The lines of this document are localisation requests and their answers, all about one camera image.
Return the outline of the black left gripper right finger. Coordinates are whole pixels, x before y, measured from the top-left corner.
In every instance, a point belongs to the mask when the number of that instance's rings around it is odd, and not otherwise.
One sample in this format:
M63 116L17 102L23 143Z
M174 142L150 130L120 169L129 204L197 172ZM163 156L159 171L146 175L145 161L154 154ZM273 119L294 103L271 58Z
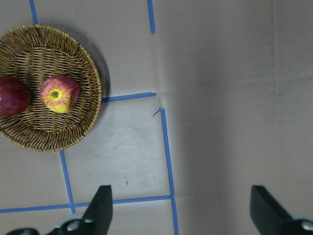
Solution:
M293 218L264 186L250 191L250 217L261 235L311 235L313 221Z

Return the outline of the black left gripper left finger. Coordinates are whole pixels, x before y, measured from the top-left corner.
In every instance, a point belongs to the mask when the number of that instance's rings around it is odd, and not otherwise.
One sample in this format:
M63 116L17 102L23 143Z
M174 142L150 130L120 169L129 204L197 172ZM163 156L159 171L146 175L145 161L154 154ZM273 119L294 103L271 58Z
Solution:
M66 208L66 205L5 209L8 212L46 211ZM112 222L112 188L100 186L81 216L64 219L46 235L107 235ZM40 235L35 228L15 228L6 235Z

